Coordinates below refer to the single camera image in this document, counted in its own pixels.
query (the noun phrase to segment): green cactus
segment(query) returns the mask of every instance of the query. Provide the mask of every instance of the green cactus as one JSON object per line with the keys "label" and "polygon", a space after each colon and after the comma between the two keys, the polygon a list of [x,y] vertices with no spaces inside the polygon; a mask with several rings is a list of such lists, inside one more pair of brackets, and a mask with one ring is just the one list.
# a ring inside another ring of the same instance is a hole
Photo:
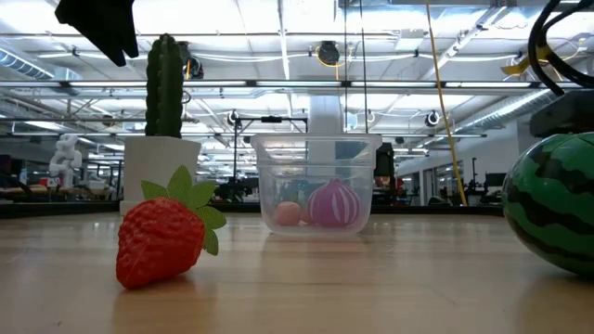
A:
{"label": "green cactus", "polygon": [[152,44],[147,66],[146,135],[181,138],[184,62],[179,45],[169,34]]}

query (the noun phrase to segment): watermelon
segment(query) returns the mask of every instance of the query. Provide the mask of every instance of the watermelon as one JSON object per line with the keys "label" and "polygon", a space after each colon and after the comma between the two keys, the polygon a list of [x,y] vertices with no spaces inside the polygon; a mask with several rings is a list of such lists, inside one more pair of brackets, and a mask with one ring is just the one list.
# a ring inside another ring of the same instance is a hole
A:
{"label": "watermelon", "polygon": [[508,172],[502,201],[528,249],[594,276],[594,133],[554,135],[528,149]]}

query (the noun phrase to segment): ceiling light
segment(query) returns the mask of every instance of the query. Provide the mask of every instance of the ceiling light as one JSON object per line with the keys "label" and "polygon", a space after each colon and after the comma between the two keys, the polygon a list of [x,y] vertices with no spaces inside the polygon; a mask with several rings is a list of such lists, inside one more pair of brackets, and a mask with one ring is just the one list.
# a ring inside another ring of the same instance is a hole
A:
{"label": "ceiling light", "polygon": [[186,81],[184,87],[237,87],[244,86],[245,81]]}
{"label": "ceiling light", "polygon": [[257,81],[257,86],[266,87],[340,87],[341,82],[331,81]]}
{"label": "ceiling light", "polygon": [[123,150],[123,145],[103,144],[103,146],[106,147],[106,148],[111,148],[111,149],[115,149],[115,150]]}
{"label": "ceiling light", "polygon": [[395,157],[401,158],[427,158],[429,157],[426,154],[394,154]]}
{"label": "ceiling light", "polygon": [[445,88],[527,88],[532,83],[479,83],[479,82],[467,82],[467,83],[445,83]]}
{"label": "ceiling light", "polygon": [[42,133],[42,132],[29,132],[29,133],[10,133],[11,135],[18,136],[59,136],[57,133]]}
{"label": "ceiling light", "polygon": [[51,88],[51,87],[60,87],[60,84],[59,84],[59,82],[53,82],[53,81],[0,82],[0,87],[8,87],[8,88],[19,88],[19,87]]}
{"label": "ceiling light", "polygon": [[70,82],[72,87],[146,87],[146,81],[129,81],[129,82],[90,82],[79,81]]}
{"label": "ceiling light", "polygon": [[88,140],[86,138],[78,138],[78,140],[82,141],[83,143],[90,144],[90,145],[96,145],[97,144],[96,142],[91,141],[91,140]]}
{"label": "ceiling light", "polygon": [[117,134],[117,136],[143,136],[145,134],[142,133],[123,133],[123,134]]}
{"label": "ceiling light", "polygon": [[55,124],[54,122],[25,122],[32,126],[37,126],[47,130],[62,130],[62,127]]}
{"label": "ceiling light", "polygon": [[[363,87],[364,82],[352,82],[352,87]],[[427,87],[435,88],[435,82],[367,82],[367,87]]]}
{"label": "ceiling light", "polygon": [[92,133],[92,134],[68,134],[68,135],[84,135],[84,136],[110,136],[108,133]]}

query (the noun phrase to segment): plastic container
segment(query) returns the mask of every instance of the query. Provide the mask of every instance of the plastic container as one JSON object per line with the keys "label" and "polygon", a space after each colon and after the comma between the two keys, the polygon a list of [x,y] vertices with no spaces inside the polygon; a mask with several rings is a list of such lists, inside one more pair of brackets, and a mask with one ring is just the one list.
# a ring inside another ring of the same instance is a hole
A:
{"label": "plastic container", "polygon": [[272,232],[353,235],[369,219],[379,135],[255,135],[260,205]]}

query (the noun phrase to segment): green calyx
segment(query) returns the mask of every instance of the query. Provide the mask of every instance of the green calyx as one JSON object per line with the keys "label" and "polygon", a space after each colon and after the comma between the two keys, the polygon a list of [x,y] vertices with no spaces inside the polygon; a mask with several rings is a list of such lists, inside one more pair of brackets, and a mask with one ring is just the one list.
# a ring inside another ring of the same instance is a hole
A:
{"label": "green calyx", "polygon": [[214,181],[206,181],[192,185],[192,176],[186,166],[181,165],[172,175],[167,187],[150,181],[141,181],[142,193],[145,199],[166,198],[182,202],[194,212],[204,223],[204,243],[202,248],[211,255],[219,253],[219,241],[214,233],[226,225],[225,216],[215,208],[206,206],[214,192]]}

